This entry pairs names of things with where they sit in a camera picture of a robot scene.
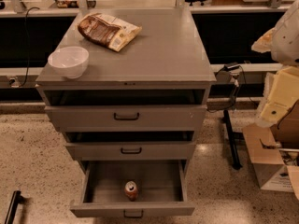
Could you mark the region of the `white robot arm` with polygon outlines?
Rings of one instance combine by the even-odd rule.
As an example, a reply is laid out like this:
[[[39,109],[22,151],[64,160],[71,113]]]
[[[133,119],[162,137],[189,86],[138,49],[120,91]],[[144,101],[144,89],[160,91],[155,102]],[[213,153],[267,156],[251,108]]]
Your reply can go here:
[[[278,20],[251,46],[253,51],[269,51],[271,58],[282,65],[265,80],[262,102],[256,124],[271,127],[278,124],[299,100],[299,1],[295,1]]]

